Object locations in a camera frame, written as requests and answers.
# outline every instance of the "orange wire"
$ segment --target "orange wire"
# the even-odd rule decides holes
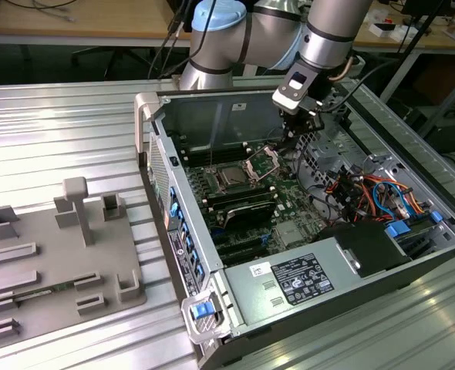
[[[361,207],[361,203],[363,203],[364,199],[365,199],[365,194],[363,194],[361,199],[359,200],[358,209]],[[356,214],[354,215],[354,221],[353,222],[356,222],[357,220],[358,220],[358,213],[356,212]]]
[[[407,186],[404,185],[403,183],[398,183],[397,181],[393,180],[393,179],[383,179],[382,177],[377,177],[377,176],[373,176],[373,175],[369,175],[369,176],[365,176],[364,177],[365,179],[368,179],[368,180],[371,180],[371,181],[374,181],[376,183],[379,183],[381,181],[389,181],[390,183],[393,183],[399,187],[402,187],[404,189],[407,189]],[[411,207],[418,213],[420,214],[424,214],[424,211],[421,209],[421,207],[418,205],[418,203],[416,202],[416,199],[414,198],[414,196],[409,193],[409,195],[411,196],[410,197],[410,205]]]
[[[375,208],[375,203],[373,202],[371,196],[369,195],[368,189],[362,184],[361,187],[363,188],[363,193],[366,196],[366,199],[368,199],[368,203],[370,207],[372,208],[372,215],[376,216],[376,208]]]

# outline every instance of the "metal slotted surface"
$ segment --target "metal slotted surface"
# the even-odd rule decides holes
[[[153,168],[153,175],[163,202],[163,209],[169,210],[169,176],[154,135],[150,136],[150,166]]]
[[[253,80],[238,80],[238,85],[250,84]],[[126,201],[148,297],[142,306],[2,348],[0,369],[197,368],[133,161],[133,97],[155,89],[172,86],[136,81],[0,87],[0,204],[13,204],[16,212],[51,207],[53,194],[61,194],[62,178],[74,175],[88,178],[92,196],[119,191]],[[366,97],[374,115],[394,117],[365,89],[356,96]],[[383,123],[386,118],[378,119]],[[367,146],[375,146],[377,152],[383,148],[358,119],[352,129],[369,141]],[[441,158],[432,159],[427,148],[417,149],[417,159],[455,189],[452,168]],[[228,368],[455,368],[455,259],[401,291]]]
[[[133,98],[147,84],[158,87],[0,87],[0,205],[53,207],[74,176],[87,178],[91,197],[120,192],[147,294],[139,307],[1,348],[0,369],[197,368],[135,161]]]

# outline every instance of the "table leg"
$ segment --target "table leg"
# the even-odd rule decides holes
[[[411,52],[411,54],[407,56],[404,63],[400,66],[399,70],[396,72],[394,77],[392,77],[387,87],[383,90],[382,95],[380,95],[380,99],[383,102],[387,103],[389,101],[390,97],[399,87],[399,84],[403,81],[404,77],[406,77],[407,73],[411,70],[419,56],[420,54],[418,52]]]
[[[257,75],[257,66],[251,64],[245,64],[243,69],[243,77],[253,77]]]

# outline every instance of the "blue latch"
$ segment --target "blue latch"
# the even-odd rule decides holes
[[[180,208],[180,205],[178,202],[174,202],[173,205],[171,206],[171,209],[169,210],[169,215],[171,217],[176,217],[178,215],[178,210]]]
[[[187,251],[188,251],[188,253],[191,252],[191,248],[193,248],[193,246],[194,246],[194,242],[191,240],[191,237],[188,236],[187,237]]]
[[[215,314],[215,308],[212,302],[207,301],[193,306],[191,308],[191,313],[194,316],[194,320],[198,320],[199,318],[206,318],[207,316]]]
[[[435,221],[437,224],[443,220],[443,217],[442,217],[442,215],[440,214],[440,212],[439,212],[438,210],[434,210],[434,211],[431,213],[431,218],[432,218],[432,220]]]
[[[199,265],[197,266],[197,272],[198,272],[198,275],[199,275],[199,276],[204,276],[204,269],[202,268],[202,265],[201,265],[201,264],[199,264]]]
[[[398,237],[399,235],[409,233],[411,229],[404,221],[395,221],[391,222],[385,231],[391,237]]]

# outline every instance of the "wooden desk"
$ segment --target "wooden desk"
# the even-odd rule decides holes
[[[392,19],[394,24],[402,25],[403,20],[409,18],[408,15],[403,15],[391,6],[379,4],[373,2],[370,10],[373,9],[384,9],[389,12],[387,18]],[[366,47],[366,48],[377,48],[377,49],[395,49],[399,48],[399,42],[389,37],[378,37],[373,35],[369,31],[370,23],[364,22],[359,29],[358,35],[354,41],[355,47]],[[431,33],[424,35],[416,45],[416,48],[421,50],[428,50],[435,52],[436,50],[452,50],[455,51],[455,40],[443,33],[447,27],[445,25],[431,25]]]
[[[0,44],[158,47],[173,17],[166,0],[79,0],[66,8],[53,12],[74,22],[0,0]],[[181,34],[176,46],[189,47],[190,35]]]
[[[370,10],[385,9],[389,14],[387,18],[392,19],[395,24],[403,24],[403,15],[389,5],[373,2]],[[435,22],[430,26],[431,33],[424,35],[416,44],[415,49],[409,54],[404,63],[401,65],[397,73],[390,80],[387,87],[384,89],[380,99],[387,102],[392,94],[396,91],[404,77],[411,70],[416,60],[422,54],[450,54],[455,55],[455,40],[443,33],[447,27],[445,25],[435,25]],[[386,37],[377,37],[369,31],[370,23],[363,23],[361,29],[354,41],[354,48],[367,52],[397,52],[400,43]],[[403,51],[409,43],[406,41],[403,46]]]
[[[12,0],[30,4],[29,0]],[[75,22],[67,22],[34,9],[23,9],[0,0],[0,44],[16,45],[104,45],[104,46],[159,46],[167,34],[167,24],[173,13],[166,0],[79,0],[67,5],[68,15]],[[378,2],[374,8],[385,8],[395,23],[402,23],[401,15],[388,5]],[[399,43],[379,38],[363,23],[355,40],[355,48],[368,52],[395,52]],[[424,36],[404,62],[382,94],[386,101],[409,72],[420,54],[455,54],[455,40],[443,34],[444,26],[432,26],[433,32]],[[181,34],[177,47],[190,45],[190,34]],[[245,76],[254,75],[256,68],[245,69]]]
[[[78,0],[66,8],[67,13],[52,12],[68,15],[74,22],[0,0],[0,35],[163,39],[173,17],[165,0]],[[185,34],[180,37],[189,39]]]

